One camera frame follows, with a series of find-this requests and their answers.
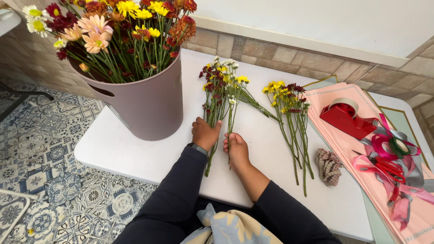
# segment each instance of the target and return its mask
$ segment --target white wall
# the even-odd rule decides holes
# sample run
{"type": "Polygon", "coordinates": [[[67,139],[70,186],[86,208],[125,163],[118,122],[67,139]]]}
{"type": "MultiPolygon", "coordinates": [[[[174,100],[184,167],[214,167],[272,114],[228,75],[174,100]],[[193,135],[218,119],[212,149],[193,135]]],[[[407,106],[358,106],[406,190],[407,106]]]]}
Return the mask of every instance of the white wall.
{"type": "Polygon", "coordinates": [[[195,1],[196,16],[399,57],[434,36],[434,0],[195,1]]]}

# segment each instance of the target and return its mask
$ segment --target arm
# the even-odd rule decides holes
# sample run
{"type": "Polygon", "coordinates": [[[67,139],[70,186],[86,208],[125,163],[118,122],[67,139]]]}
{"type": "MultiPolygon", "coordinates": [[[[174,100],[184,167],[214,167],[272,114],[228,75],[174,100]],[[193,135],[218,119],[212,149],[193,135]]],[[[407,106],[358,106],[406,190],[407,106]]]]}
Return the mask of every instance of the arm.
{"type": "Polygon", "coordinates": [[[230,166],[267,229],[283,243],[340,243],[309,209],[250,163],[247,143],[239,134],[232,133],[229,142],[230,150],[225,139],[223,151],[230,154],[230,166]]]}
{"type": "MultiPolygon", "coordinates": [[[[212,129],[201,118],[196,121],[193,123],[193,142],[209,151],[218,139],[222,122],[212,129]]],[[[207,162],[205,154],[185,147],[159,187],[114,244],[182,242],[186,237],[182,226],[193,215],[207,162]]]]}

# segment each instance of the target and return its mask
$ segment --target wristwatch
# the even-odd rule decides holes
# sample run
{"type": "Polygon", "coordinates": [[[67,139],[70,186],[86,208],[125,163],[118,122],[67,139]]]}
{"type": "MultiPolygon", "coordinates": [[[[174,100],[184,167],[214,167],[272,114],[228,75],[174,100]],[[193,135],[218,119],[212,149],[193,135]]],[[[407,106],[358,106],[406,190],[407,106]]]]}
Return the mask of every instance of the wristwatch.
{"type": "Polygon", "coordinates": [[[208,152],[205,149],[203,149],[200,146],[198,146],[196,143],[193,143],[193,142],[192,143],[188,143],[187,147],[191,147],[193,149],[196,149],[196,150],[200,151],[201,153],[205,154],[208,157],[208,152]]]}

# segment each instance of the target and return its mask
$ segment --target hand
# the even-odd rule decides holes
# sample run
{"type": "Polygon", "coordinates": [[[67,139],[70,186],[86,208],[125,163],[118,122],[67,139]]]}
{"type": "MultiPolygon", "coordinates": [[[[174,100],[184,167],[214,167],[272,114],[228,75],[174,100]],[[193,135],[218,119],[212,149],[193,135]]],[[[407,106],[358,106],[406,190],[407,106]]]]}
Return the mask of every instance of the hand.
{"type": "Polygon", "coordinates": [[[237,133],[231,133],[229,135],[229,148],[227,133],[224,136],[226,136],[226,139],[223,141],[223,152],[229,153],[230,167],[237,171],[240,167],[251,165],[249,149],[244,139],[237,133]]]}
{"type": "Polygon", "coordinates": [[[193,140],[191,142],[196,143],[196,145],[209,152],[218,140],[222,124],[223,122],[219,120],[216,126],[211,128],[201,117],[197,117],[196,122],[192,124],[193,129],[191,133],[193,134],[193,140]]]}

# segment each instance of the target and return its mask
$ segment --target mauve bucket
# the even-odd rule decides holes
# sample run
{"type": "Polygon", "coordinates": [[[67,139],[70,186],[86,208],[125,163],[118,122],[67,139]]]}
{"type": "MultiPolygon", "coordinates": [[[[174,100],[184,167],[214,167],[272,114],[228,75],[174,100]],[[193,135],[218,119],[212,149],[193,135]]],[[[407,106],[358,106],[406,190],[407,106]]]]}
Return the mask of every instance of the mauve bucket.
{"type": "Polygon", "coordinates": [[[68,60],[77,75],[90,85],[95,96],[106,102],[136,137],[146,141],[162,140],[181,126],[184,115],[181,52],[169,67],[157,75],[125,84],[95,81],[79,68],[79,61],[68,60]]]}

